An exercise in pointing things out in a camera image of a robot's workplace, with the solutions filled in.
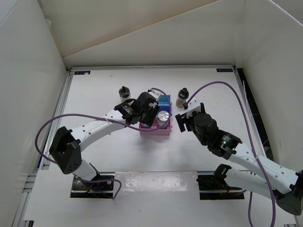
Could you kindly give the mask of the black-cap spice jar left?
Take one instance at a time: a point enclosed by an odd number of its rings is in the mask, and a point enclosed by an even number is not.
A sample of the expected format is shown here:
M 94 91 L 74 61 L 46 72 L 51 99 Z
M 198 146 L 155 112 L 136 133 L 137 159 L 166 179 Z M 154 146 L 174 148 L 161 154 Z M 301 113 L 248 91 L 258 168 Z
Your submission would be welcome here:
M 128 87 L 122 86 L 118 92 L 121 102 L 124 102 L 131 97 L 130 89 Z

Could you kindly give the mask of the black-cap spice jar right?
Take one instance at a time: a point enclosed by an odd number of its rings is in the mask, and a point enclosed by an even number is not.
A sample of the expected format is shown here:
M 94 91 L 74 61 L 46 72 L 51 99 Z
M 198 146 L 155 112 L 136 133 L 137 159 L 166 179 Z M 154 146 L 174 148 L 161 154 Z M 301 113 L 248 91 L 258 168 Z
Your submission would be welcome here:
M 187 102 L 187 99 L 189 97 L 189 91 L 187 90 L 187 88 L 182 88 L 177 95 L 177 99 L 176 99 L 176 107 L 182 109 L 183 108 L 183 104 L 185 104 Z

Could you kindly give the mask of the black-cap spice jar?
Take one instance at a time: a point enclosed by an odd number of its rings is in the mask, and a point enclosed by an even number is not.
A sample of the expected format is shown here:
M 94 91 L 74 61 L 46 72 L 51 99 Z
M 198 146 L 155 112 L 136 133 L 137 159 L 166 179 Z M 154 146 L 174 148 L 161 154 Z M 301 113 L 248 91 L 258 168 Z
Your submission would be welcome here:
M 121 102 L 124 102 L 131 97 L 130 89 L 128 87 L 122 86 L 118 92 Z
M 185 104 L 187 102 L 187 99 L 189 97 L 189 91 L 187 90 L 187 88 L 182 88 L 177 95 L 177 99 L 176 99 L 176 107 L 182 109 L 183 108 L 183 104 Z

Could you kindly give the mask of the pink organizer box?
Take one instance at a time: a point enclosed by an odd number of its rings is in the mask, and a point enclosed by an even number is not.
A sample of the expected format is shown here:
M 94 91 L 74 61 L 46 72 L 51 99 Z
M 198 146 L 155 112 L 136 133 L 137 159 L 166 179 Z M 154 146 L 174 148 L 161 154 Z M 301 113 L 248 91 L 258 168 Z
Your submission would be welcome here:
M 141 135 L 153 135 L 153 136 L 169 136 L 171 134 L 171 120 L 166 121 L 166 126 L 164 126 L 164 123 L 162 125 L 159 125 L 158 117 L 156 117 L 153 121 L 152 126 L 147 126 L 142 123 L 139 123 L 139 129 L 143 129 L 143 131 L 140 131 Z

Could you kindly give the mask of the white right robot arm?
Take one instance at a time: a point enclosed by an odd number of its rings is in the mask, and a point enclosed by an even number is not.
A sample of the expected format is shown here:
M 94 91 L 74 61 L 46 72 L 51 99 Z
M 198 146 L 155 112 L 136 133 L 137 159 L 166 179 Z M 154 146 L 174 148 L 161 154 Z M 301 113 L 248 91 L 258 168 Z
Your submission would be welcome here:
M 221 164 L 213 174 L 213 185 L 246 189 L 274 202 L 284 211 L 300 216 L 303 211 L 303 174 L 283 167 L 265 156 L 254 155 L 240 138 L 220 130 L 205 112 L 204 104 L 191 105 L 175 116 L 181 132 L 191 131 L 214 155 L 234 162 L 249 173 Z

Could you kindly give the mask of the light blue organizer box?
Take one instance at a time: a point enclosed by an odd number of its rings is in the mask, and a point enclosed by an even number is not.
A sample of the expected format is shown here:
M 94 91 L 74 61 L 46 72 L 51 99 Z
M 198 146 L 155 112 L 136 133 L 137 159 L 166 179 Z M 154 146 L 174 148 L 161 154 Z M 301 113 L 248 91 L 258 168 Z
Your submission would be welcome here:
M 164 95 L 162 94 L 158 100 L 159 106 L 169 106 L 170 101 L 170 95 Z

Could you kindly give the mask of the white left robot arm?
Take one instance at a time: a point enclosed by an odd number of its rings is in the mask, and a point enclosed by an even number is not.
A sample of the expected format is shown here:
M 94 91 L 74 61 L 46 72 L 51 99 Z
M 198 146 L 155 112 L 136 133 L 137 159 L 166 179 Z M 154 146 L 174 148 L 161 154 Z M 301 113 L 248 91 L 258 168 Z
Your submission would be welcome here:
M 101 119 L 82 126 L 57 130 L 50 147 L 50 155 L 63 174 L 80 178 L 88 189 L 95 189 L 100 180 L 96 168 L 81 157 L 81 153 L 104 136 L 141 122 L 152 126 L 159 110 L 161 92 L 148 90 L 133 101 L 115 106 Z

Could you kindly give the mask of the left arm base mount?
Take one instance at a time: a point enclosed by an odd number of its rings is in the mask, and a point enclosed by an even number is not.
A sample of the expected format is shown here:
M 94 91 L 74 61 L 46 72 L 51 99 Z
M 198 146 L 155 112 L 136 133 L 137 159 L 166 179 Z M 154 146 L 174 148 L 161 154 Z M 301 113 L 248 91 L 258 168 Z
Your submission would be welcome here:
M 114 182 L 109 179 L 115 178 L 114 172 L 100 172 L 100 180 L 107 180 L 102 183 L 94 183 L 92 186 L 83 183 L 79 178 L 74 177 L 71 185 L 71 198 L 96 198 L 111 199 L 113 197 Z

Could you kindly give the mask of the dark blue organizer box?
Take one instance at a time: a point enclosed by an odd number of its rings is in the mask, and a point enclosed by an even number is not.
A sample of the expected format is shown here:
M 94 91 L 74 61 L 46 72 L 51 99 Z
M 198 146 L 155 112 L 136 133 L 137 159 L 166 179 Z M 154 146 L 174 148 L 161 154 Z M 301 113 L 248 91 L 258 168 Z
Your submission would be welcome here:
M 168 103 L 159 104 L 159 112 L 166 111 L 168 113 L 172 113 L 171 107 Z

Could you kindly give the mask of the silver-lid shaker bottle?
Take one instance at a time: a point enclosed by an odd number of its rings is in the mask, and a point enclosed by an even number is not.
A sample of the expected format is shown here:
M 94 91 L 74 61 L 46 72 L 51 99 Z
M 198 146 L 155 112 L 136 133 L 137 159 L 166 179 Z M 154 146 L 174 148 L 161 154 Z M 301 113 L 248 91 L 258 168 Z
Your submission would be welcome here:
M 157 115 L 157 128 L 166 129 L 169 122 L 169 112 L 159 111 Z

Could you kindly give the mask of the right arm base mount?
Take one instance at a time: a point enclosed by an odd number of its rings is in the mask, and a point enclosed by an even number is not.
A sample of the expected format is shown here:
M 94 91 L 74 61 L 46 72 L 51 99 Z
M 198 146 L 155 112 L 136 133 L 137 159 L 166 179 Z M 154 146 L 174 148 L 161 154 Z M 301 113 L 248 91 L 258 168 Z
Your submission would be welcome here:
M 200 200 L 243 200 L 244 190 L 230 187 L 224 180 L 216 179 L 214 175 L 198 175 Z

